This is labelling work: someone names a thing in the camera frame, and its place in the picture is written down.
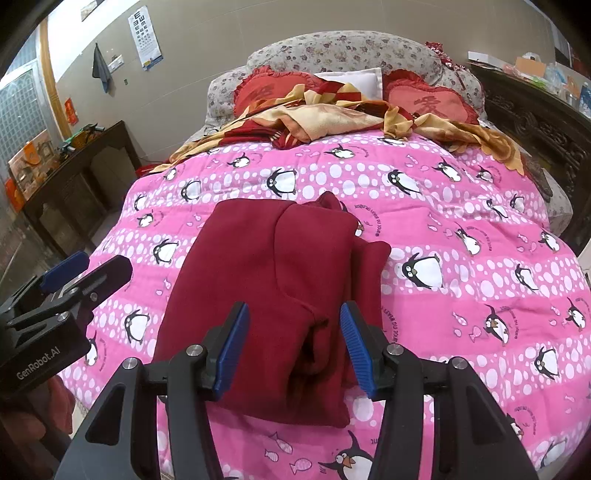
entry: fish print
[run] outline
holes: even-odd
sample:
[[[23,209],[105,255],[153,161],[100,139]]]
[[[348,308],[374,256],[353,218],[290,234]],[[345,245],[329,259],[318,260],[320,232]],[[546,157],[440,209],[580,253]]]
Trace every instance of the fish print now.
[[[312,467],[312,462],[307,458],[298,458],[294,463],[290,463],[291,471],[295,475],[297,472],[305,472]]]
[[[269,450],[265,450],[265,456],[271,461],[271,462],[278,462],[279,461],[279,455],[277,455],[276,452],[270,452]]]
[[[272,440],[275,440],[275,442],[277,443],[277,446],[283,450],[285,453],[291,455],[294,451],[293,447],[287,443],[285,440],[281,440],[278,436],[277,436],[277,432],[275,432],[273,435],[271,435],[269,437]]]

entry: wooden table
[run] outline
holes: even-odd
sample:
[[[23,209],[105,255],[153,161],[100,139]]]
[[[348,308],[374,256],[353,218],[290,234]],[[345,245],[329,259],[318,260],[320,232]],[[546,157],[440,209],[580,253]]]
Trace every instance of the wooden table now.
[[[90,169],[92,159],[99,154],[104,148],[124,148],[127,152],[134,170],[141,167],[138,154],[135,151],[133,143],[129,137],[129,133],[125,128],[123,120],[117,122],[112,127],[109,127],[102,132],[98,137],[91,140],[84,148],[77,150],[68,158],[60,167],[54,171],[47,180],[37,189],[35,193],[27,200],[22,208],[23,214],[31,222],[35,231],[39,234],[41,239],[56,251],[56,253],[66,258],[68,255],[57,241],[51,236],[49,231],[41,223],[41,215],[43,214],[44,204],[52,205],[65,218],[66,222],[72,227],[72,230],[82,238],[85,245],[92,249],[96,249],[96,245],[86,232],[78,223],[72,214],[72,206],[66,204],[62,197],[65,185],[76,175],[82,175],[86,183],[90,187],[92,193],[98,199],[99,203],[107,212],[112,205],[100,188],[100,184]]]
[[[470,70],[491,122],[543,159],[568,195],[573,218],[560,238],[579,255],[591,238],[591,121],[529,82],[477,64]]]

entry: pink comforter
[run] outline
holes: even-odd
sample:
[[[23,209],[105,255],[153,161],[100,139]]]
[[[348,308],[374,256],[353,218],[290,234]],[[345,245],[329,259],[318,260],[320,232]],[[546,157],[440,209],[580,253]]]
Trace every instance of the pink comforter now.
[[[303,202],[330,190],[359,219],[358,233],[392,246],[382,273],[389,339],[423,358],[468,359],[537,468],[571,452],[591,417],[591,296],[574,254],[548,233],[542,198],[528,179],[481,150],[456,158],[417,135],[409,142],[380,137],[338,135],[287,151],[236,144],[138,180],[90,263],[126,255],[132,281],[96,309],[87,330],[96,348],[61,373],[66,386],[90,407],[123,359],[151,360],[178,269],[217,202],[279,196]],[[319,462],[331,463],[351,447],[348,430],[373,455],[383,412],[357,388],[345,402],[351,421],[344,430],[275,424],[211,404],[224,474],[337,480],[338,472]],[[427,445],[428,396],[424,412]],[[170,473],[161,404],[158,450]],[[430,464],[425,447],[422,478]],[[370,466],[356,462],[348,478],[365,479]]]

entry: blue gripper pad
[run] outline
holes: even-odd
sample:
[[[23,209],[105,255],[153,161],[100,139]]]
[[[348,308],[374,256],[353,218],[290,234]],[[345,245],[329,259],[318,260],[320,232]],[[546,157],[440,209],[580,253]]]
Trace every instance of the blue gripper pad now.
[[[76,252],[43,275],[40,289],[54,293],[88,268],[90,260],[84,252]]]
[[[357,382],[367,396],[372,398],[377,393],[378,387],[374,380],[372,357],[366,347],[366,342],[371,342],[371,333],[367,324],[361,318],[361,313],[355,302],[350,301],[342,304],[340,308],[340,329],[343,332],[343,337],[345,337]]]
[[[236,316],[232,329],[222,351],[217,358],[216,364],[216,382],[213,385],[213,392],[217,398],[230,389],[238,360],[242,353],[242,347],[246,341],[246,334],[250,326],[251,316],[248,311],[248,305],[244,303]]]

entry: gray towel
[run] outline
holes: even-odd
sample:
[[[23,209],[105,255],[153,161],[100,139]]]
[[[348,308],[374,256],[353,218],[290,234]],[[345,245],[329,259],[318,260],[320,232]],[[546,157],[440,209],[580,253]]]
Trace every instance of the gray towel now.
[[[92,64],[92,77],[100,79],[103,83],[105,93],[109,91],[109,81],[112,80],[109,67],[107,66],[102,53],[99,50],[99,44],[95,43],[95,60]]]

